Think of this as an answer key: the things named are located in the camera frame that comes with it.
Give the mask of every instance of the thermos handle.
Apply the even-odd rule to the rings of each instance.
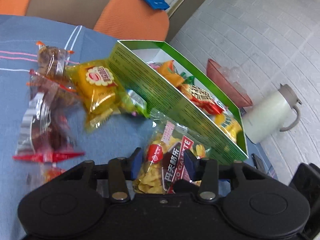
[[[297,105],[294,105],[293,106],[293,109],[296,111],[297,113],[297,118],[296,120],[294,120],[294,122],[292,124],[290,124],[288,127],[282,127],[280,128],[280,132],[286,132],[286,131],[289,131],[290,129],[292,129],[293,127],[295,127],[298,122],[300,121],[300,117],[301,117],[301,113],[300,113],[300,110],[299,108],[297,107]]]

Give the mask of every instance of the thermos lid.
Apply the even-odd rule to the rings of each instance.
[[[297,103],[302,104],[300,99],[297,97],[296,93],[288,84],[280,84],[280,88],[278,89],[280,94],[284,97],[284,99],[288,102],[289,106],[293,108]]]

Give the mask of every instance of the black phone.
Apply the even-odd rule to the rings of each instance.
[[[257,168],[257,170],[263,173],[266,173],[266,169],[264,168],[264,165],[263,165],[263,160],[254,153],[251,156],[253,159],[253,164]]]

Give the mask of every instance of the cardboard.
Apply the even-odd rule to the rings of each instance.
[[[211,157],[220,164],[231,164],[234,160],[248,158],[244,132],[238,133],[237,145],[233,143],[211,119],[197,106],[172,86],[164,77],[152,69],[147,62],[175,60],[179,73],[195,76],[195,85],[215,95],[242,126],[236,105],[198,68],[183,55],[162,41],[118,41],[108,60],[111,70],[119,76],[124,87],[133,89],[148,103],[176,122],[207,136],[214,151]]]

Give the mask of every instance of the white wall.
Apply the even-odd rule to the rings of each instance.
[[[261,143],[284,183],[300,162],[320,166],[319,23],[319,0],[206,0],[171,42],[204,72],[208,58],[238,67],[254,103],[280,83],[295,90],[301,122]]]

